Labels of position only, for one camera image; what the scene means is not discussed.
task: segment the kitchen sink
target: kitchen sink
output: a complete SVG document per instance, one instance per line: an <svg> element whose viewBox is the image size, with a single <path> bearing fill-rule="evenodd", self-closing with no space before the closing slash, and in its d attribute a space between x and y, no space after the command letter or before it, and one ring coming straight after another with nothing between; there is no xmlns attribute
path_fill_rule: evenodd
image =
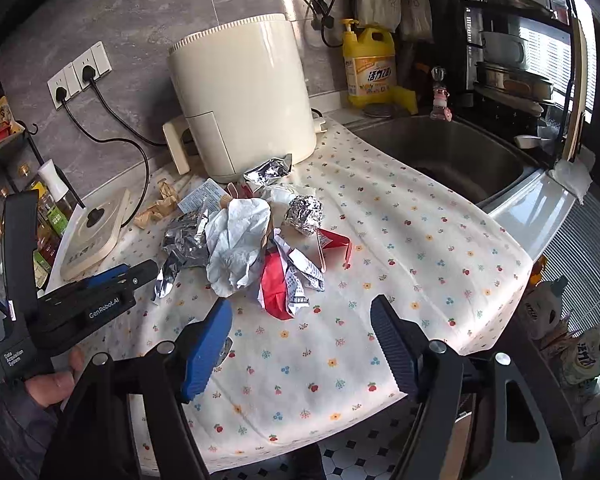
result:
<svg viewBox="0 0 600 480"><path fill-rule="evenodd" d="M413 116L348 128L485 210L507 191L542 173L526 153L464 121Z"/></svg>

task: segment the yellow sponge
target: yellow sponge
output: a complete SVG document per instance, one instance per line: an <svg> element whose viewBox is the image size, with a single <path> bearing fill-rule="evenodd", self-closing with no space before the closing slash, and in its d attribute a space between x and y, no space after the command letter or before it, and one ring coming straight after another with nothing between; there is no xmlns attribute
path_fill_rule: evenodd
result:
<svg viewBox="0 0 600 480"><path fill-rule="evenodd" d="M401 86L394 86L391 88L391 97L394 103L408 110L411 115L417 115L418 103L416 101L416 92Z"/></svg>

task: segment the yellow bottle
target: yellow bottle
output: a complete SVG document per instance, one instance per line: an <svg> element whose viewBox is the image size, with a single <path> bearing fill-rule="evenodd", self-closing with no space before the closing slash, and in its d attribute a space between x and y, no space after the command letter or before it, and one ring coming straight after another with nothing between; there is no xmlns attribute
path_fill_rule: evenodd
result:
<svg viewBox="0 0 600 480"><path fill-rule="evenodd" d="M349 102L356 108L389 103L395 86L395 46L388 30L367 27L358 37L351 30L357 20L342 20L342 55L347 72Z"/></svg>

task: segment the floral tablecloth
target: floral tablecloth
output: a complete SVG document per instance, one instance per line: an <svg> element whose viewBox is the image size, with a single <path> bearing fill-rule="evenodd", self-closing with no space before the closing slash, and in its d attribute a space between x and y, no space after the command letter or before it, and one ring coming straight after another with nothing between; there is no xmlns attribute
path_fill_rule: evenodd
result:
<svg viewBox="0 0 600 480"><path fill-rule="evenodd" d="M192 186L202 183L201 169ZM152 176L147 201L165 176L177 179L172 165ZM429 338L468 354L500 335L532 267L517 242L475 205L331 120L315 153L285 181L317 189L323 227L350 237L354 251L344 267L343 254L333 250L326 290L308 290L311 307L293 320L232 296L232 351L204 393L184 406L210 471L320 440L402 397L369 321L376 295L385 294ZM168 221L123 230L99 270L147 258L161 264ZM300 243L309 256L308 240ZM203 319L216 299L204 269L181 272L158 305L150 301L151 288L141 288L133 309L83 342L87 356L142 355ZM132 399L132 411L142 468L157 470L140 397Z"/></svg>

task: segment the person's hand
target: person's hand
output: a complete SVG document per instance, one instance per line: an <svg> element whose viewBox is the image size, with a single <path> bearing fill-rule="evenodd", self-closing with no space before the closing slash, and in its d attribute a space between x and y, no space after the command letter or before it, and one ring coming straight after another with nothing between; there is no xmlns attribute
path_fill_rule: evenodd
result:
<svg viewBox="0 0 600 480"><path fill-rule="evenodd" d="M69 365L74 372L80 372L84 367L84 354L77 346L69 352ZM32 377L24 385L31 398L47 408L69 397L74 390L75 380L71 371L65 371Z"/></svg>

